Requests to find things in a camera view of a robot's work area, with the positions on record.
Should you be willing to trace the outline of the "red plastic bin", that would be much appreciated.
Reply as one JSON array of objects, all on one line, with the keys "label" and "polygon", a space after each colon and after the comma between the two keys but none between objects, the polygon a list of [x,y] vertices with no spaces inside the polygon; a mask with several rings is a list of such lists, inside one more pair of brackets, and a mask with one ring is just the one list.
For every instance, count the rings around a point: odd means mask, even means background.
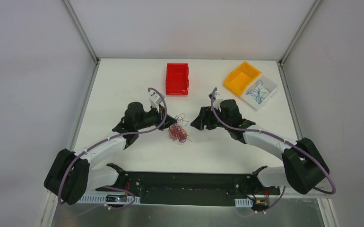
[{"label": "red plastic bin", "polygon": [[189,93],[189,66],[187,63],[168,63],[165,91],[167,95],[186,96]]}]

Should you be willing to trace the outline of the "clear white plastic bin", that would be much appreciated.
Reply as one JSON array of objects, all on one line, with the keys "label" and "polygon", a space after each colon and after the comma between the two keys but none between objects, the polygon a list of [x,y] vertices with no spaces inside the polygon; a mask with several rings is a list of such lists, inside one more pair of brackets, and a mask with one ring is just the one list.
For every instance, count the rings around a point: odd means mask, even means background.
[{"label": "clear white plastic bin", "polygon": [[277,90],[277,83],[260,75],[246,88],[240,98],[257,111],[276,94]]}]

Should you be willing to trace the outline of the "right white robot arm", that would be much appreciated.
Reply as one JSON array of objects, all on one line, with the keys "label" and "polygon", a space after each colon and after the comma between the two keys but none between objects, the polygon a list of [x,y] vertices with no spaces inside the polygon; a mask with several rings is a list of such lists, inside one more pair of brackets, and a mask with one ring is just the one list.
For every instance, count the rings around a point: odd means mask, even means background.
[{"label": "right white robot arm", "polygon": [[318,184],[330,179],[329,168],[311,139],[291,142],[263,129],[243,118],[233,99],[221,101],[219,107],[201,107],[191,126],[200,131],[224,128],[232,139],[260,148],[282,161],[280,167],[262,166],[253,172],[250,188],[254,193],[261,194],[271,186],[289,186],[300,194],[313,189],[321,192]]}]

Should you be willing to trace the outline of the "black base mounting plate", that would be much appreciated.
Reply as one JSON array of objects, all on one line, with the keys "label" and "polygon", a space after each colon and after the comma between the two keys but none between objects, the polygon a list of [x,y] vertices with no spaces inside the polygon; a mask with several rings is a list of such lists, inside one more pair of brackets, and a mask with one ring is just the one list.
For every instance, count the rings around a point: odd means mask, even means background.
[{"label": "black base mounting plate", "polygon": [[252,174],[122,172],[111,187],[127,190],[140,204],[234,207],[248,196],[280,195]]}]

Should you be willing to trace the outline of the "yellow plastic bin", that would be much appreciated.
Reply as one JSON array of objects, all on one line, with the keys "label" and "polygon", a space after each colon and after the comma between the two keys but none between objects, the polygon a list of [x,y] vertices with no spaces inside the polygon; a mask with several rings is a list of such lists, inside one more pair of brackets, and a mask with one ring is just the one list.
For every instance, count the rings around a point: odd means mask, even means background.
[{"label": "yellow plastic bin", "polygon": [[246,88],[261,74],[260,70],[244,61],[228,74],[223,85],[236,96],[241,96]]}]

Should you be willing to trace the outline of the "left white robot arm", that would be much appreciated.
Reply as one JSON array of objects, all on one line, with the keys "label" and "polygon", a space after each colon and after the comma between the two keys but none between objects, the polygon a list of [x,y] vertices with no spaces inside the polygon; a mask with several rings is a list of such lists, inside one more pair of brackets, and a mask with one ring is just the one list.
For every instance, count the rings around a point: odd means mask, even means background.
[{"label": "left white robot arm", "polygon": [[126,184],[125,177],[109,165],[101,168],[97,166],[116,152],[130,147],[140,134],[163,131],[175,123],[177,120],[168,115],[162,105],[151,106],[146,112],[142,103],[132,102],[106,137],[88,148],[60,150],[43,185],[57,195],[61,202],[69,205],[79,201],[85,192],[103,186],[121,191]]}]

